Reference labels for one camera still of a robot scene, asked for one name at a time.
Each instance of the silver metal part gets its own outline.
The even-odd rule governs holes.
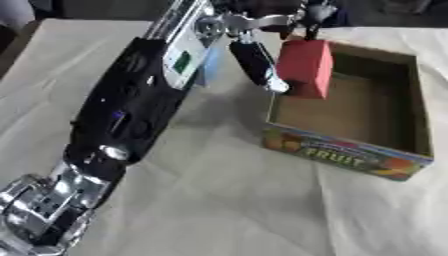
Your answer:
[[[185,88],[209,50],[224,34],[222,20],[210,16],[214,11],[209,0],[196,0],[194,6],[179,29],[176,27],[169,33],[167,42],[170,43],[163,57],[165,78],[171,87],[178,90]]]
[[[147,83],[152,84],[151,80],[153,79],[154,77],[152,77],[152,79],[150,77]],[[127,159],[129,159],[129,152],[118,147],[110,147],[102,145],[100,146],[100,150],[103,151],[108,157],[118,161],[126,161]]]
[[[290,86],[277,75],[275,68],[270,68],[266,71],[266,78],[266,90],[280,94],[289,90]]]
[[[268,15],[259,19],[248,18],[242,14],[226,14],[224,23],[230,30],[252,30],[269,26],[289,26],[297,20],[303,19],[305,12],[300,11],[291,15]]]
[[[59,256],[85,233],[109,182],[62,162],[48,178],[26,175],[0,192],[0,250],[18,255]],[[56,246],[34,246],[64,214],[75,216]]]

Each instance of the colorful box label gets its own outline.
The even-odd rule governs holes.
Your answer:
[[[269,149],[397,181],[409,179],[430,162],[428,159],[419,159],[415,156],[397,157],[399,154],[394,150],[390,150],[390,154],[389,150],[382,153],[369,151],[362,144],[328,136],[291,133],[276,127],[264,131],[263,145]]]

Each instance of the white fabric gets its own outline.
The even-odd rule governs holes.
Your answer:
[[[95,81],[146,27],[42,24],[0,85],[0,186],[51,169]],[[447,255],[448,30],[348,28],[323,35],[418,55],[432,166],[400,183],[261,148],[269,96],[223,50],[212,86],[191,93],[71,255]],[[260,39],[278,51],[276,35]]]

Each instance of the cardboard box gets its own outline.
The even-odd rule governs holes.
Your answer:
[[[269,149],[404,181],[433,161],[415,56],[331,44],[327,100],[273,96]]]

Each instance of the open box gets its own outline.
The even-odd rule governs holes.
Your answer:
[[[406,180],[433,161],[415,56],[331,44],[327,100],[273,96],[263,145]]]

